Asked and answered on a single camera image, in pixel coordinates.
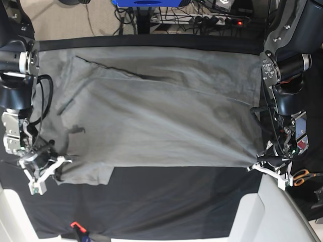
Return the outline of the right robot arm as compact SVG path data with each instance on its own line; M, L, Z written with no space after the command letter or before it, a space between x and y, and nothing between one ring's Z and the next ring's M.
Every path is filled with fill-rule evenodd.
M39 43L31 20L20 1L1 1L1 121L3 144L18 157L17 167L27 176L32 195L46 192L45 181L71 160L59 156L54 140L41 137L42 123L49 113L53 80L39 75Z

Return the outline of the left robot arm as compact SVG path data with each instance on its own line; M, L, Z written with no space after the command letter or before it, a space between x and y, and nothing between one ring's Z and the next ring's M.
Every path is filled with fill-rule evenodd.
M260 54L265 104L250 110L253 118L268 113L271 126L262 130L270 139L249 170L275 178L281 190L303 183L291 168L309 147L304 73L321 44L322 1L280 1Z

